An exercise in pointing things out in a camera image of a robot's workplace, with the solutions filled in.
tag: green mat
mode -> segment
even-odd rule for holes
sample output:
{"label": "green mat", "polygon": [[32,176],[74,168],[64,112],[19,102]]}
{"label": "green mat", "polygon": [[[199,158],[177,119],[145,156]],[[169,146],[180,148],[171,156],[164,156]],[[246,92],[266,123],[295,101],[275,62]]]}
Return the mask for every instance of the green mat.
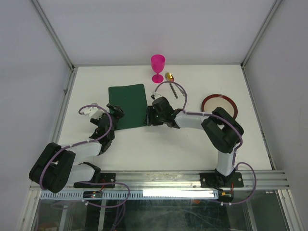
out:
{"label": "green mat", "polygon": [[109,103],[121,106],[125,115],[116,130],[143,127],[146,116],[146,97],[143,84],[123,87],[109,87]]}

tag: pink wine glass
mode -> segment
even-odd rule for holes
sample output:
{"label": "pink wine glass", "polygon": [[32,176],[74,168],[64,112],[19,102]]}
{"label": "pink wine glass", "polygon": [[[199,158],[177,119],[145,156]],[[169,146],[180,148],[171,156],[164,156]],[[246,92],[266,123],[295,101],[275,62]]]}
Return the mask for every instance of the pink wine glass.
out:
{"label": "pink wine glass", "polygon": [[160,75],[165,67],[165,57],[161,54],[155,54],[151,57],[151,66],[152,70],[156,73],[156,75],[153,75],[152,81],[154,83],[161,83],[164,81],[164,77]]}

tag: white backdrop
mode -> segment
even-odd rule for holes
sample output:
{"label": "white backdrop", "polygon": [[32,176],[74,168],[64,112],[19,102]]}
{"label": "white backdrop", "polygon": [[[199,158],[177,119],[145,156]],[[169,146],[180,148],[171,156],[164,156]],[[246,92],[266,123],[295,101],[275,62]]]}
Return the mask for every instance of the white backdrop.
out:
{"label": "white backdrop", "polygon": [[1,3],[0,226],[14,231],[31,183],[28,174],[50,139],[69,69],[29,0]]}
{"label": "white backdrop", "polygon": [[39,0],[74,64],[239,64],[274,0]]}
{"label": "white backdrop", "polygon": [[308,230],[308,1],[284,1],[246,70],[269,150]]}

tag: glass panel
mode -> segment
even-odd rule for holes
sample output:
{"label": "glass panel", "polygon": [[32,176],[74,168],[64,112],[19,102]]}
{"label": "glass panel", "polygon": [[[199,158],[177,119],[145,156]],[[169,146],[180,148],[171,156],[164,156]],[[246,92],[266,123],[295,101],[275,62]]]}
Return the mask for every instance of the glass panel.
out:
{"label": "glass panel", "polygon": [[[236,200],[250,192],[235,192]],[[120,201],[91,201],[116,205]],[[248,203],[221,206],[211,200],[128,200],[122,207],[82,201],[40,200],[33,231],[287,231],[276,193],[257,191]],[[113,225],[116,217],[119,222]]]}

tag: black bracket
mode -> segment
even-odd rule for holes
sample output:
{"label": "black bracket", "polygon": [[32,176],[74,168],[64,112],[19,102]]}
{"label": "black bracket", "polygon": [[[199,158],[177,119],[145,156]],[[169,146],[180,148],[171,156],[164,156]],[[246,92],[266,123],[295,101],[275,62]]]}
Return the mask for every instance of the black bracket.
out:
{"label": "black bracket", "polygon": [[[47,144],[29,173],[30,180],[39,184],[39,179],[44,167],[61,148],[62,147],[56,143]],[[53,160],[48,166],[43,178],[43,187],[45,189],[48,189],[52,193],[58,193],[66,185],[75,155],[76,154],[72,151],[63,150]]]}
{"label": "black bracket", "polygon": [[[110,147],[111,142],[115,139],[115,130],[117,123],[125,115],[120,106],[114,106],[109,103],[107,104],[107,107],[110,109],[110,111],[113,111],[113,113],[110,113],[112,126],[109,133],[98,141],[102,145],[99,155],[106,152],[106,150]],[[94,133],[89,137],[91,139],[97,139],[101,137],[110,126],[110,121],[106,113],[102,114],[101,117],[99,117],[98,119],[91,118],[90,122],[97,126]]]}
{"label": "black bracket", "polygon": [[[90,182],[92,183],[111,183],[111,182],[115,182],[116,180],[116,174],[115,173],[103,173],[103,172],[99,172],[98,176],[93,176],[92,180]],[[80,189],[80,188],[100,188],[100,185],[89,185],[89,184],[84,184],[84,183],[80,183],[80,182],[76,182],[74,183],[74,188]],[[110,185],[105,185],[104,187],[105,189],[114,189],[115,185],[114,184],[110,184]]]}
{"label": "black bracket", "polygon": [[220,190],[220,188],[231,188],[233,183],[234,188],[243,188],[243,178],[240,172],[235,172],[229,181],[221,185],[217,181],[217,175],[214,172],[200,173],[201,188],[214,188]]}
{"label": "black bracket", "polygon": [[153,106],[147,106],[146,107],[146,116],[144,120],[145,126],[158,126],[164,124],[163,122],[158,120],[158,114],[156,110],[153,108]]}
{"label": "black bracket", "polygon": [[[217,107],[212,112],[212,114],[225,119],[227,122],[233,125],[233,127],[241,136],[244,134],[244,129],[242,126],[237,123],[235,119],[233,119],[232,116],[226,112],[225,109]],[[205,119],[201,126],[203,127],[214,147],[222,153],[233,152],[235,145],[240,142],[240,138],[236,132],[229,125],[227,125],[227,123],[215,117],[210,116],[209,118]]]}

